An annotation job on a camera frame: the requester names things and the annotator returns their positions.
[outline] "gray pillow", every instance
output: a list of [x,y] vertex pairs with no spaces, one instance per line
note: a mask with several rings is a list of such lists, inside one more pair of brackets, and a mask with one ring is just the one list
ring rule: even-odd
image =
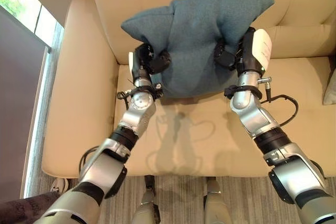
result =
[[274,0],[174,0],[170,6],[145,10],[121,28],[153,47],[154,57],[167,50],[169,67],[152,76],[165,97],[187,98],[223,91],[236,82],[236,72],[215,63],[213,51],[224,38],[235,53],[250,24]]

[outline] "black joint ring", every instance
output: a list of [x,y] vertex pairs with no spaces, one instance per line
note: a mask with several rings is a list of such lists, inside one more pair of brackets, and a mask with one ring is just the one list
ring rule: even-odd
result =
[[156,90],[152,86],[140,86],[131,91],[131,97],[133,97],[136,93],[146,92],[152,95],[153,99],[157,99]]
[[263,98],[262,93],[259,91],[259,89],[255,86],[249,86],[249,85],[244,85],[244,86],[230,86],[228,90],[225,90],[228,93],[225,94],[229,99],[231,99],[234,95],[234,93],[239,92],[239,91],[251,91],[252,94],[254,94],[259,100]]

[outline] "tree foliage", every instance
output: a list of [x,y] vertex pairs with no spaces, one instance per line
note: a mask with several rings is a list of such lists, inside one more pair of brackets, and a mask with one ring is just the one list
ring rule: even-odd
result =
[[19,1],[0,0],[0,5],[2,5],[14,17],[17,17],[21,12],[25,10],[25,6],[22,5]]

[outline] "sofa backrest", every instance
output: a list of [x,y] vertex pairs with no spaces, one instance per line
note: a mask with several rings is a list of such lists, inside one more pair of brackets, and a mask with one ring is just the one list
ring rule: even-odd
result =
[[[171,0],[95,0],[107,40],[119,64],[140,44],[121,28],[134,14]],[[335,49],[336,0],[275,0],[252,26],[264,28],[273,42],[273,58],[326,56]]]

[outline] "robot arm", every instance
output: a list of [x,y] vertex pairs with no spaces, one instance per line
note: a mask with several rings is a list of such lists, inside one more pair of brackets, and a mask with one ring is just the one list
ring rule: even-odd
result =
[[277,121],[261,107],[260,83],[271,52],[267,33],[249,28],[237,53],[238,86],[225,90],[231,109],[273,169],[269,173],[279,197],[295,204],[303,224],[336,223],[336,201],[326,193],[324,177],[299,146],[290,141]]
[[118,192],[127,173],[124,164],[155,113],[155,99],[162,96],[161,86],[153,87],[144,62],[139,60],[149,54],[146,44],[135,50],[132,74],[136,88],[130,91],[130,107],[115,131],[85,164],[79,184],[60,196],[36,223],[97,223],[102,200]]

